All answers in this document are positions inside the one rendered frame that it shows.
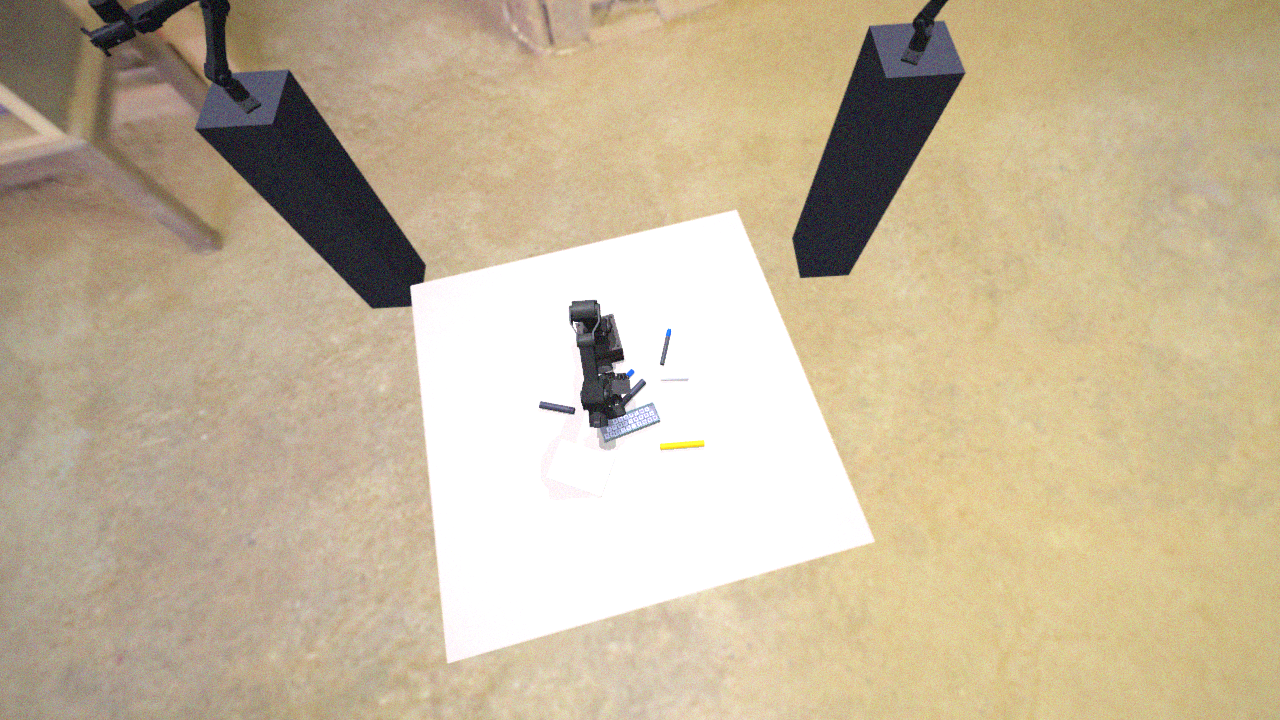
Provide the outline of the white keyboard with teal frame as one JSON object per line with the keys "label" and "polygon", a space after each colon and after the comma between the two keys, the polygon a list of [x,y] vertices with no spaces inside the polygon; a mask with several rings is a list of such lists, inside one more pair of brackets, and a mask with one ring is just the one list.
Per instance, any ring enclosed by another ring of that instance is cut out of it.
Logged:
{"label": "white keyboard with teal frame", "polygon": [[600,430],[604,442],[608,442],[657,424],[658,421],[660,421],[660,416],[657,413],[655,404],[650,402],[626,411],[625,416],[608,419],[608,427],[602,427]]}

